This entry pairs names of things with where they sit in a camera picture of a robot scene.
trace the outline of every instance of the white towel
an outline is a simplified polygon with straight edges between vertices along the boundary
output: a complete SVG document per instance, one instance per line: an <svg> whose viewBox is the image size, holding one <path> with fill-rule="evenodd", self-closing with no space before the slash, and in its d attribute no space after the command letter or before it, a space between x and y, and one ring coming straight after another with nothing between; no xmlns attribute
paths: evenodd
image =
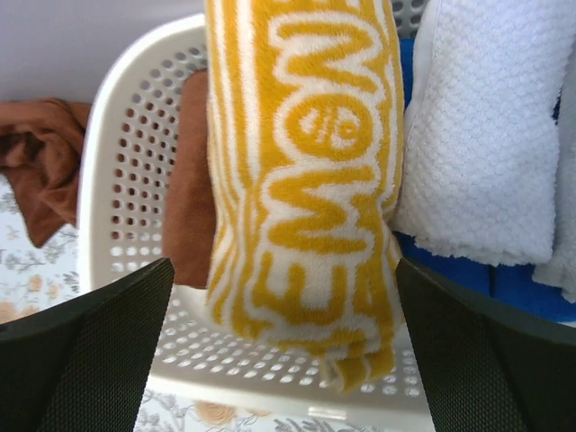
<svg viewBox="0 0 576 432"><path fill-rule="evenodd" d="M551 116L575 31L575 0L429 2L395 229L440 256L491 265L551 258Z"/></svg>
<svg viewBox="0 0 576 432"><path fill-rule="evenodd" d="M560 161L553 256L549 263L536 267L533 279L563 288L564 297L576 302L576 47L562 85L558 134Z"/></svg>

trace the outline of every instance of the folded towel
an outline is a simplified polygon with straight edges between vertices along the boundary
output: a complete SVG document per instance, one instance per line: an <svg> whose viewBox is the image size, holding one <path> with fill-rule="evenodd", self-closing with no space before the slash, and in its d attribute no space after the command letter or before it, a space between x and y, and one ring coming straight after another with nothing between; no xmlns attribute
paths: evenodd
<svg viewBox="0 0 576 432"><path fill-rule="evenodd" d="M411 97L409 89L412 88L412 40L401 40L400 49L404 98L406 103L409 103ZM564 86L567 82L568 75L564 79ZM560 104L557 103L553 112L554 121L558 119L559 107ZM400 233L396 233L396 237L405 257L415 259L457 284L547 320L562 324L576 322L576 305L568 304L560 290L532 282L531 265L493 268L467 258L433 256L425 249L416 247L414 238ZM566 292L564 297L570 300Z"/></svg>
<svg viewBox="0 0 576 432"><path fill-rule="evenodd" d="M36 248L65 223L76 225L89 113L90 105L57 99L0 103L0 174Z"/></svg>
<svg viewBox="0 0 576 432"><path fill-rule="evenodd" d="M414 52L392 226L440 256L552 256L557 130L550 113L576 32L564 0L431 0Z"/></svg>
<svg viewBox="0 0 576 432"><path fill-rule="evenodd" d="M190 76L182 89L174 170L166 194L163 253L172 260L175 284L205 287L216 210L208 172L208 73Z"/></svg>
<svg viewBox="0 0 576 432"><path fill-rule="evenodd" d="M540 284L576 294L576 49L562 85L558 118L560 161L556 177L556 232L552 259L538 265L533 278Z"/></svg>
<svg viewBox="0 0 576 432"><path fill-rule="evenodd" d="M392 7L206 2L218 224L207 308L308 351L340 391L387 374L403 318L385 222L401 180Z"/></svg>

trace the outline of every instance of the white plastic laundry basket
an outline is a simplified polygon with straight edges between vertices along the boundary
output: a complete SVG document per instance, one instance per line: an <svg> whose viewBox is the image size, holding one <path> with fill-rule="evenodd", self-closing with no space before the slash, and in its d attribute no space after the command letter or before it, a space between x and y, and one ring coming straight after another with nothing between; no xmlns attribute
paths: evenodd
<svg viewBox="0 0 576 432"><path fill-rule="evenodd" d="M393 4L402 35L416 30L423 3ZM104 80L82 174L79 273L84 292L161 256L181 87L206 66L204 17L196 15L145 35ZM201 316L202 296L175 287L148 382L153 390L404 432L434 430L406 329L396 343L395 370L340 396L320 379L314 359L209 329Z"/></svg>

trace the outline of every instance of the rolled towel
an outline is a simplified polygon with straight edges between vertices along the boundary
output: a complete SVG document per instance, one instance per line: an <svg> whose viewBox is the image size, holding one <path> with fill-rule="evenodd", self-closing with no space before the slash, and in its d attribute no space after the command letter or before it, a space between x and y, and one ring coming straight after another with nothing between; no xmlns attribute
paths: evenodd
<svg viewBox="0 0 576 432"><path fill-rule="evenodd" d="M172 260L175 284L205 288L216 231L216 210L208 171L208 72L190 76L182 88L178 146L166 212L162 248Z"/></svg>
<svg viewBox="0 0 576 432"><path fill-rule="evenodd" d="M551 258L551 115L575 32L574 0L430 0L415 42L395 229L444 257Z"/></svg>
<svg viewBox="0 0 576 432"><path fill-rule="evenodd" d="M552 259L535 268L533 279L562 288L576 300L576 49L562 85L558 115L560 161L556 177L556 232Z"/></svg>
<svg viewBox="0 0 576 432"><path fill-rule="evenodd" d="M206 2L217 211L207 311L319 357L339 391L393 368L403 97L388 0Z"/></svg>

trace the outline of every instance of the brown towel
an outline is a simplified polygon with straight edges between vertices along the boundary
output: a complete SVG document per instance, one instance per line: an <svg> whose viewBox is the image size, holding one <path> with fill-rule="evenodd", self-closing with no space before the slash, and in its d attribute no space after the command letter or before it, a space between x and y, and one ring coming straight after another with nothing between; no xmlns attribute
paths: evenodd
<svg viewBox="0 0 576 432"><path fill-rule="evenodd" d="M163 247L172 259L175 284L205 288L216 232L216 210L208 171L208 74L184 83L175 166L166 195Z"/></svg>
<svg viewBox="0 0 576 432"><path fill-rule="evenodd" d="M76 225L78 171L90 105L57 99L0 103L0 174L32 244Z"/></svg>

